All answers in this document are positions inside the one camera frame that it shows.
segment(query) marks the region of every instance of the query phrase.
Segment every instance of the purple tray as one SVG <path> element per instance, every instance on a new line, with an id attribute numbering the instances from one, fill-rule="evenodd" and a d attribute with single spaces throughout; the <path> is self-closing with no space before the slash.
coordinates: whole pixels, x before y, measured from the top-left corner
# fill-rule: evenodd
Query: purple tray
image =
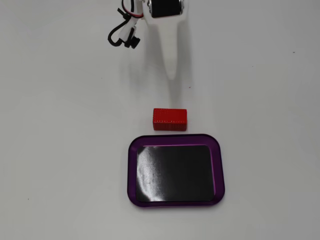
<path id="1" fill-rule="evenodd" d="M 225 194 L 219 143 L 206 134 L 136 138 L 127 193 L 138 207 L 212 206 Z"/>

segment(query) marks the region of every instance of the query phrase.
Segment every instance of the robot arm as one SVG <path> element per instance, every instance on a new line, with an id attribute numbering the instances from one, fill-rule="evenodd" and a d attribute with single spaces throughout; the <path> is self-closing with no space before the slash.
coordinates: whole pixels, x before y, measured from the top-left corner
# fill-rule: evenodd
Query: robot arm
<path id="1" fill-rule="evenodd" d="M 157 29 L 160 37 L 160 44 L 165 70 L 169 79 L 175 79 L 178 65 L 178 26 L 187 19 L 189 0 L 130 0 L 131 10 L 122 0 L 121 11 L 125 21 L 111 31 L 108 40 L 118 47 L 124 46 L 133 49 L 139 44 L 140 39 L 135 37 L 136 24 L 139 19 L 144 18 L 148 26 Z M 111 36 L 120 28 L 119 40 L 113 42 Z"/>

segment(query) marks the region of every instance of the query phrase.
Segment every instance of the red wire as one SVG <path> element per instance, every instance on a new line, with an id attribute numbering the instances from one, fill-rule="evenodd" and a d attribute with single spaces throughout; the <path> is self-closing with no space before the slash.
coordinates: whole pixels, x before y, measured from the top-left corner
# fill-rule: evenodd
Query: red wire
<path id="1" fill-rule="evenodd" d="M 134 17 L 136 17 L 136 18 L 142 18 L 142 17 L 144 16 L 144 14 L 138 15 L 138 14 L 134 14 L 134 13 L 128 11 L 128 10 L 126 9 L 126 7 L 125 7 L 125 4 L 122 4 L 122 7 L 123 7 L 123 10 L 124 10 L 127 14 L 132 15 L 132 16 L 134 16 Z"/>

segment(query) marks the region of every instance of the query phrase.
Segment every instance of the black cable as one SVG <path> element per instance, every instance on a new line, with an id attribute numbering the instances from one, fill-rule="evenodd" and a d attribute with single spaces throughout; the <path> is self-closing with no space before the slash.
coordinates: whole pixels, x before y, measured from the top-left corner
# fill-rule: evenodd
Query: black cable
<path id="1" fill-rule="evenodd" d="M 135 11 L 135 0 L 131 0 L 131 12 Z"/>
<path id="2" fill-rule="evenodd" d="M 121 40 L 121 39 L 118 39 L 117 42 L 114 42 L 112 40 L 112 35 L 118 31 L 120 28 L 122 28 L 123 26 L 125 26 L 132 18 L 136 18 L 136 19 L 141 19 L 143 18 L 143 15 L 140 16 L 140 17 L 137 17 L 135 15 L 132 15 L 131 12 L 134 12 L 135 11 L 135 0 L 131 0 L 131 12 L 128 12 L 126 7 L 125 7 L 125 4 L 124 4 L 124 0 L 122 0 L 121 2 L 122 4 L 122 8 L 123 10 L 126 12 L 124 13 L 123 11 L 121 11 L 119 8 L 118 8 L 118 12 L 123 16 L 123 18 L 125 19 L 125 21 L 123 23 L 121 23 L 119 26 L 115 27 L 108 35 L 108 41 L 109 43 L 114 46 L 114 47 L 119 47 L 124 41 Z M 132 40 L 132 37 L 133 37 L 133 34 L 134 34 L 134 29 L 132 28 L 131 31 L 130 31 L 130 34 L 129 34 L 129 38 L 128 38 L 128 41 L 125 42 L 125 46 L 128 48 L 130 47 L 130 44 L 131 44 L 131 40 Z"/>
<path id="3" fill-rule="evenodd" d="M 116 31 L 118 31 L 120 28 L 122 28 L 124 25 L 126 25 L 130 21 L 130 18 L 131 17 L 129 17 L 127 20 L 125 20 L 123 23 L 121 23 L 119 26 L 117 26 L 115 29 L 113 29 L 109 33 L 108 41 L 112 46 L 119 47 L 122 44 L 123 41 L 121 39 L 119 39 L 117 42 L 114 42 L 111 37 Z"/>

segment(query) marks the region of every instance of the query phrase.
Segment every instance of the red cube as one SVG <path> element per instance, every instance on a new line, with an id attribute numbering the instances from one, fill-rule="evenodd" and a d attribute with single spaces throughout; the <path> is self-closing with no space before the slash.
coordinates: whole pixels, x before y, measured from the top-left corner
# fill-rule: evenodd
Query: red cube
<path id="1" fill-rule="evenodd" d="M 181 131 L 187 130 L 186 109 L 164 109 L 153 110 L 153 129 L 155 131 Z"/>

